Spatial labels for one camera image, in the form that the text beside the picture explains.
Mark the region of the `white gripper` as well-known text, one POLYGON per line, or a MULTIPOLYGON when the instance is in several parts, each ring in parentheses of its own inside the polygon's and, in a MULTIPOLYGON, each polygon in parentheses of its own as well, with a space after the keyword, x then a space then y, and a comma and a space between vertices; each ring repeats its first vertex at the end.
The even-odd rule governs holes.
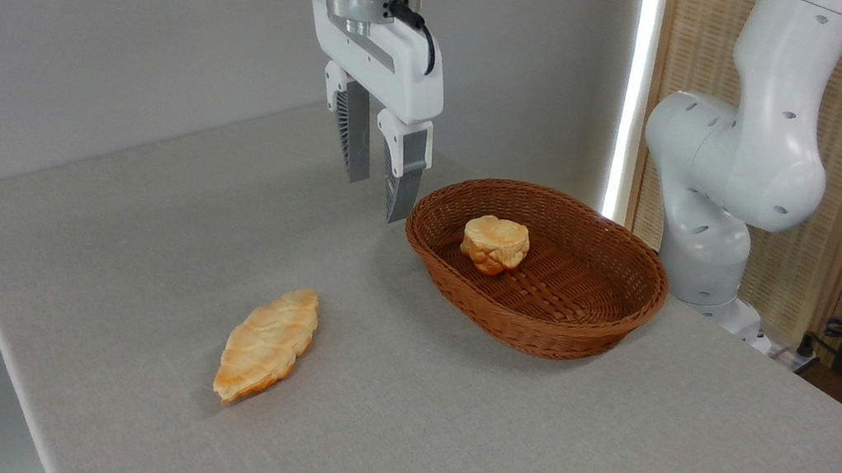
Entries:
POLYGON ((408 219, 424 169, 432 167, 433 123, 444 108, 441 50, 403 21, 372 23, 365 35, 329 17, 325 0, 312 0, 315 34, 329 56, 327 107, 336 115, 350 182, 370 174, 371 99, 384 140, 386 221, 408 219))

